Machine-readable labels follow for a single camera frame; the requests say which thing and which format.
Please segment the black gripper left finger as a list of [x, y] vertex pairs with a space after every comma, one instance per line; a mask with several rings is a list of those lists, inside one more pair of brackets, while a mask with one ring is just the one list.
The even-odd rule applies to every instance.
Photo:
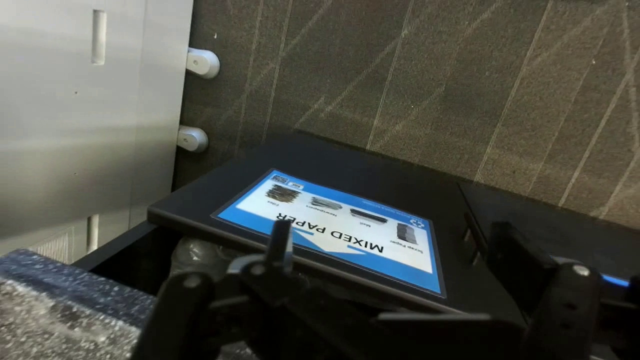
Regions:
[[290, 360], [313, 341], [301, 308], [308, 293], [292, 273], [292, 222], [276, 221], [268, 248], [237, 258], [221, 281], [202, 271], [171, 276], [133, 360], [216, 360], [234, 343], [261, 360]]

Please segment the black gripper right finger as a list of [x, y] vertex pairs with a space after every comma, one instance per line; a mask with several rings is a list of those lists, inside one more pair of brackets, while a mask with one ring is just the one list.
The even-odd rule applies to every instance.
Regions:
[[603, 281], [584, 262], [558, 262], [515, 225], [495, 222], [484, 262], [529, 319], [524, 360], [590, 360], [596, 347], [640, 360], [640, 282]]

